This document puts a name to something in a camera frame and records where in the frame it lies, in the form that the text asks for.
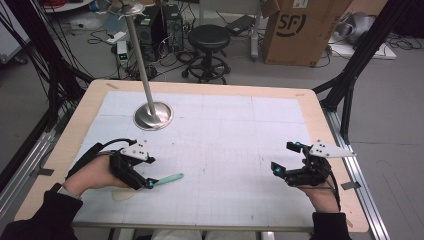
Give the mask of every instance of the computer tower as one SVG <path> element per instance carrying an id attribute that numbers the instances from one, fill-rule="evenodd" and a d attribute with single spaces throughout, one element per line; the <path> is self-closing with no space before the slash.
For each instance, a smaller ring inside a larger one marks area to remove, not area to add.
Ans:
<path id="1" fill-rule="evenodd" d="M 156 62 L 159 60 L 159 50 L 157 47 L 151 44 L 141 44 L 140 50 L 144 60 L 149 62 Z"/>
<path id="2" fill-rule="evenodd" d="M 162 11 L 159 6 L 146 7 L 143 15 L 134 20 L 137 36 L 142 45 L 158 46 L 167 36 L 162 20 Z"/>
<path id="3" fill-rule="evenodd" d="M 183 18 L 176 4 L 162 6 L 166 33 L 168 35 L 169 52 L 184 50 L 183 43 Z"/>

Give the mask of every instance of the green object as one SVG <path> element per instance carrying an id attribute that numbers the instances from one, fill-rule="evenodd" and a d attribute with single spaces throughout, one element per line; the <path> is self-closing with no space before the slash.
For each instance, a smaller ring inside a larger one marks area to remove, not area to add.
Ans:
<path id="1" fill-rule="evenodd" d="M 165 183 L 169 183 L 169 182 L 173 182 L 173 181 L 176 181 L 176 180 L 181 179 L 183 177 L 184 177 L 184 174 L 177 173 L 177 174 L 159 179 L 159 181 L 155 183 L 155 186 L 165 184 Z"/>

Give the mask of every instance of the gray floor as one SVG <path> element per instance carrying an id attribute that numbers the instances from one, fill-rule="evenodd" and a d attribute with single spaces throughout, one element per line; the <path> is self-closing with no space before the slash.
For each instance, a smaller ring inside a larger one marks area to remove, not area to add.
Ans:
<path id="1" fill-rule="evenodd" d="M 208 17 L 211 22 L 221 21 L 213 12 Z M 67 38 L 75 56 L 92 75 L 100 78 L 116 71 L 110 46 L 88 44 L 89 32 Z M 226 62 L 232 69 L 226 77 L 228 84 L 310 89 L 337 76 L 348 61 L 333 56 L 323 68 L 273 66 L 263 64 L 261 57 L 252 61 L 249 50 L 248 38 L 232 38 L 226 48 Z M 424 50 L 394 52 L 395 60 L 372 60 L 360 75 L 354 92 L 350 140 L 391 239 L 420 239 L 424 236 L 424 193 L 419 190 L 424 177 L 424 95 L 420 94 L 424 89 Z M 164 63 L 172 61 L 170 56 Z M 326 62 L 322 59 L 319 65 Z M 163 72 L 179 63 L 155 66 Z M 182 70 L 172 70 L 153 81 L 194 84 L 195 79 L 181 77 Z M 31 64 L 0 66 L 0 169 L 45 112 L 46 100 Z M 80 239 L 106 239 L 108 229 L 79 228 L 77 234 Z M 352 234 L 352 238 L 372 239 L 370 233 Z M 277 233 L 277 239 L 308 239 L 308 235 Z"/>

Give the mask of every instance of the black mount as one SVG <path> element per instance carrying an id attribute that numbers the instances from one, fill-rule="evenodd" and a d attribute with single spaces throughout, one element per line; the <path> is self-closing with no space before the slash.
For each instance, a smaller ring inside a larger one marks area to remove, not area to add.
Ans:
<path id="1" fill-rule="evenodd" d="M 286 170 L 285 167 L 278 165 L 275 162 L 271 162 L 271 170 L 275 176 L 282 178 L 290 187 L 299 188 L 307 187 L 308 185 L 317 186 L 326 182 L 327 178 L 330 176 L 334 184 L 334 186 L 330 186 L 330 189 L 332 189 L 337 201 L 337 206 L 339 207 L 339 210 L 341 210 L 339 188 L 337 186 L 336 178 L 331 171 L 331 165 L 326 158 L 310 154 L 312 147 L 313 145 L 306 146 L 299 142 L 287 142 L 287 149 L 303 153 L 305 156 L 303 161 L 305 166 L 301 169 Z"/>
<path id="2" fill-rule="evenodd" d="M 389 0 L 343 71 L 337 77 L 313 89 L 318 94 L 331 88 L 327 97 L 321 100 L 321 107 L 330 112 L 337 111 L 337 106 L 344 98 L 340 134 L 346 144 L 349 144 L 348 131 L 355 82 L 414 1 L 417 0 Z"/>
<path id="3" fill-rule="evenodd" d="M 75 165 L 69 170 L 68 175 L 66 176 L 66 179 L 70 178 L 72 175 L 74 175 L 76 172 L 78 172 L 81 168 L 83 168 L 85 165 L 90 163 L 96 156 L 101 155 L 100 152 L 105 147 L 116 143 L 116 142 L 127 142 L 129 145 L 136 144 L 136 140 L 131 140 L 127 138 L 119 138 L 112 140 L 108 143 L 101 144 L 96 143 L 94 144 L 86 153 L 82 155 L 82 157 L 75 163 Z M 154 184 L 158 182 L 156 179 L 152 178 L 144 178 L 140 174 L 138 174 L 134 170 L 134 166 L 140 163 L 148 163 L 151 164 L 155 161 L 155 158 L 153 157 L 147 157 L 145 160 L 125 156 L 121 154 L 121 149 L 119 150 L 113 150 L 109 151 L 106 154 L 110 155 L 109 158 L 109 168 L 110 172 L 120 179 L 122 182 L 127 184 L 129 187 L 138 190 L 140 188 L 148 188 L 152 189 L 154 187 Z"/>

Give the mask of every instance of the paper sheet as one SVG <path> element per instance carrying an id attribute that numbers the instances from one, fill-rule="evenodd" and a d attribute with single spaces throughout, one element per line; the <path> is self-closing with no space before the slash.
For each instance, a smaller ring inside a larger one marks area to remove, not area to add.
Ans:
<path id="1" fill-rule="evenodd" d="M 136 170 L 146 178 L 180 172 L 184 178 L 121 202 L 112 199 L 114 188 L 89 190 L 75 222 L 264 230 L 312 226 L 313 208 L 305 194 L 270 168 L 271 161 L 301 167 L 303 155 L 287 150 L 286 142 L 311 144 L 297 100 L 158 93 L 153 99 L 168 103 L 174 119 L 159 131 L 143 131 L 133 114 L 146 102 L 144 94 L 109 92 L 76 160 L 96 142 L 147 140 L 156 162 Z M 109 149 L 120 147 L 125 143 Z"/>

